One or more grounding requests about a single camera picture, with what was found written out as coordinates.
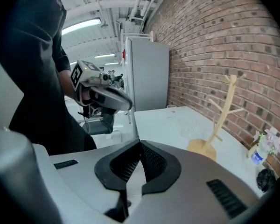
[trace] black label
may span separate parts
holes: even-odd
[[[78,81],[79,81],[81,75],[82,75],[82,69],[79,66],[79,64],[77,63],[75,68],[74,68],[74,71],[72,72],[72,74],[70,76],[71,81],[74,84],[75,89],[76,89],[76,87],[78,85]]]

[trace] wooden mug tree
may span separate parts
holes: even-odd
[[[221,112],[221,116],[220,116],[217,124],[215,124],[215,120],[213,119],[213,132],[212,132],[210,138],[207,141],[202,140],[202,139],[190,140],[189,145],[187,147],[188,151],[202,154],[214,161],[216,161],[216,159],[217,159],[217,153],[211,144],[215,138],[219,139],[221,142],[223,141],[218,136],[218,134],[219,134],[219,130],[221,129],[227,115],[244,110],[243,108],[240,108],[237,110],[231,110],[231,111],[229,109],[230,109],[230,106],[232,103],[236,85],[239,83],[240,80],[245,78],[245,74],[243,74],[239,78],[237,78],[236,75],[230,75],[230,79],[228,78],[228,76],[225,76],[225,78],[229,82],[229,88],[228,88],[224,107],[221,108],[216,102],[214,102],[212,99],[209,99],[209,101]]]

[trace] brick wall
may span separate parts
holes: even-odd
[[[168,104],[190,106],[209,119],[224,105],[224,75],[238,84],[224,129],[250,148],[256,130],[280,131],[280,30],[259,0],[164,0],[146,32],[170,46]],[[280,176],[280,155],[267,158]]]

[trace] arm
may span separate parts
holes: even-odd
[[[71,74],[70,70],[62,70],[59,72],[59,78],[60,78],[64,95],[72,99],[75,99],[75,90],[73,85],[71,84],[70,74]]]

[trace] ceiling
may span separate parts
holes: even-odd
[[[154,0],[147,13],[147,19],[153,15],[163,0]],[[101,24],[81,28],[62,36],[62,47],[70,62],[83,59],[95,65],[120,62],[120,30],[125,33],[139,33],[142,20],[129,19],[136,0],[62,0],[67,16],[64,28],[92,19],[100,18]],[[134,17],[143,18],[140,2]],[[115,57],[94,58],[97,55],[115,53]]]

